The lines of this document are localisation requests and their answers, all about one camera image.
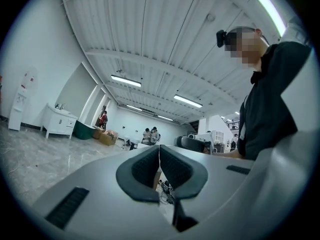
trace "bathroom vanity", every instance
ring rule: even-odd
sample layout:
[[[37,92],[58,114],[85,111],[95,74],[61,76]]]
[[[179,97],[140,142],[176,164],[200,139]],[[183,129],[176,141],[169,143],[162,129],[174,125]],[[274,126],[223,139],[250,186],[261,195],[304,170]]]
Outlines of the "bathroom vanity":
[[[60,110],[47,104],[40,131],[43,128],[46,129],[46,139],[49,134],[69,135],[69,139],[71,139],[77,119],[78,117],[69,111]]]

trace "man in black jacket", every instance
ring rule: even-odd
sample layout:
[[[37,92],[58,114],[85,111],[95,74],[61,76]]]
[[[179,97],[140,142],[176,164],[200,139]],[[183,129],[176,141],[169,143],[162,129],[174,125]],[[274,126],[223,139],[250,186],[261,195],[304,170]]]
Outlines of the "man in black jacket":
[[[269,46],[259,29],[237,27],[216,34],[217,46],[224,45],[231,57],[253,68],[253,87],[240,108],[237,149],[217,156],[255,160],[259,152],[274,147],[297,131],[281,93],[300,71],[311,51],[297,42]]]

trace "grey floor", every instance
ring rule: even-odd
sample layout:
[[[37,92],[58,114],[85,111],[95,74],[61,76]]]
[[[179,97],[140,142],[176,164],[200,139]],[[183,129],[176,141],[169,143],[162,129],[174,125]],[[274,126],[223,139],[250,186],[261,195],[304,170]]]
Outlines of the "grey floor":
[[[69,139],[66,135],[50,134],[46,139],[45,135],[45,131],[26,127],[20,131],[9,130],[7,122],[0,122],[1,171],[13,195],[29,206],[85,164],[128,151],[128,148],[123,150],[123,140],[107,146],[93,138],[81,140],[73,136]],[[163,173],[160,179],[166,180]],[[160,186],[157,191],[162,194]],[[159,209],[171,223],[174,206],[163,201]]]

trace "ceiling fixture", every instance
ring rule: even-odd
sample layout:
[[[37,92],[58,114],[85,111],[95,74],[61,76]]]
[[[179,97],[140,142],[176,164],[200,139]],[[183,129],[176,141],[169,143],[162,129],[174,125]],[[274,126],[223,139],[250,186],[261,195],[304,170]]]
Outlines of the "ceiling fixture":
[[[113,80],[124,82],[124,83],[129,84],[129,85],[141,87],[141,83],[140,82],[132,81],[132,80],[120,77],[120,76],[113,75],[113,74],[111,75],[111,78]]]
[[[177,100],[179,100],[179,101],[182,101],[182,102],[188,103],[188,104],[190,104],[190,105],[193,105],[193,106],[195,106],[195,107],[197,107],[197,108],[202,108],[202,105],[201,105],[201,104],[199,104],[199,103],[197,103],[197,102],[194,102],[194,101],[192,101],[192,100],[190,100],[190,99],[181,97],[181,96],[179,96],[179,95],[175,95],[174,98],[177,99]]]
[[[279,32],[280,37],[282,37],[286,30],[286,26],[284,24],[284,21],[280,17],[276,7],[273,5],[273,3],[270,0],[258,0],[258,1],[262,4],[266,12],[269,14],[273,23],[275,24],[276,29]]]
[[[137,107],[134,107],[134,106],[130,106],[130,105],[126,105],[127,107],[129,107],[129,108],[132,108],[132,109],[135,109],[135,110],[139,110],[139,111],[142,111],[142,109],[140,109],[140,108],[137,108]]]
[[[167,119],[167,120],[170,120],[170,121],[173,121],[172,119],[170,119],[170,118],[166,118],[166,117],[161,116],[161,115],[158,115],[158,117],[159,117],[159,118],[163,118],[163,119]]]

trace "man's hand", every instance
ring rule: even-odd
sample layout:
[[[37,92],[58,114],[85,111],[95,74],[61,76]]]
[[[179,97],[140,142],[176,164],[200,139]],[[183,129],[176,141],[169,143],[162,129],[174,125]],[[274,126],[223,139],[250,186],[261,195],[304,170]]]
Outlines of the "man's hand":
[[[239,153],[238,149],[235,149],[229,153],[213,153],[213,155],[224,158],[237,158],[243,159],[244,157]]]

